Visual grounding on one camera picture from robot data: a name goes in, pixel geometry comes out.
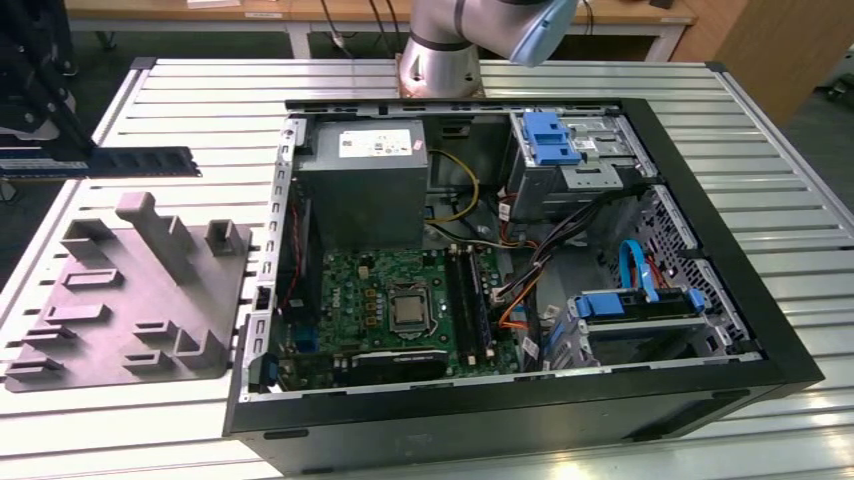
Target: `power supply label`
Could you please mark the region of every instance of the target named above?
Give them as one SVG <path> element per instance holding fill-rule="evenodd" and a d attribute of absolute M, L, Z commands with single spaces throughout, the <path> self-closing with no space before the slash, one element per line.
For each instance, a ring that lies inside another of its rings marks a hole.
<path fill-rule="evenodd" d="M 342 158 L 412 155 L 410 130 L 347 130 L 339 136 Z"/>

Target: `open computer tower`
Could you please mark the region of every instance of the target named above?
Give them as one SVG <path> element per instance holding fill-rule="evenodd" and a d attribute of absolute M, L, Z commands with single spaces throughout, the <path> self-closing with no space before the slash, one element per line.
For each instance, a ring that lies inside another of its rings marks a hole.
<path fill-rule="evenodd" d="M 646 101 L 287 107 L 224 431 L 283 473 L 678 437 L 822 379 Z"/>

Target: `aluminum slotted table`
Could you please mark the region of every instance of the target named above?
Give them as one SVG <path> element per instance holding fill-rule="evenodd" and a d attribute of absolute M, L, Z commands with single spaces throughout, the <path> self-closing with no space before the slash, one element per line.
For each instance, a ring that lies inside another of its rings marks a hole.
<path fill-rule="evenodd" d="M 0 376 L 64 262 L 75 218 L 119 220 L 120 194 L 147 190 L 187 225 L 261 225 L 285 99 L 398 96 L 391 61 L 160 60 L 128 74 L 95 138 L 188 145 L 201 178 L 68 181 L 0 295 Z M 371 472 L 400 478 L 841 478 L 854 468 L 854 218 L 734 83 L 700 64 L 483 62 L 491 97 L 643 97 L 827 377 L 686 438 Z M 248 270 L 257 267 L 249 257 Z M 249 299 L 253 277 L 243 298 Z M 237 312 L 243 323 L 244 310 Z M 12 394 L 0 389 L 0 479 L 277 477 L 220 439 L 229 374 L 215 380 Z"/>

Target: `motherboard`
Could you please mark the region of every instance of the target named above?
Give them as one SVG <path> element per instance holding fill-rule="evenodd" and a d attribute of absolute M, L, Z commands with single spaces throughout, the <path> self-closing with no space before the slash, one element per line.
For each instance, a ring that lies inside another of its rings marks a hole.
<path fill-rule="evenodd" d="M 327 253 L 322 318 L 294 327 L 281 383 L 306 390 L 518 372 L 514 336 L 488 309 L 499 284 L 491 248 Z"/>

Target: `green circuit board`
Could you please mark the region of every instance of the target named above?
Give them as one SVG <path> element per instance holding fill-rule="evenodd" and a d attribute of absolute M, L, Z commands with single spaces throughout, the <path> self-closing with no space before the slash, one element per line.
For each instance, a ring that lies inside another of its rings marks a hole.
<path fill-rule="evenodd" d="M 499 285 L 492 249 L 478 251 L 476 262 L 486 290 Z M 515 343 L 510 336 L 495 341 L 495 356 L 468 365 L 456 353 L 455 328 L 447 296 L 443 250 L 399 250 L 327 253 L 323 265 L 322 312 L 318 352 L 296 360 L 304 389 L 328 388 L 330 355 L 339 353 L 439 349 L 448 352 L 447 378 L 498 375 L 519 371 Z M 435 324 L 428 333 L 404 338 L 391 328 L 391 301 L 411 292 L 427 296 Z"/>

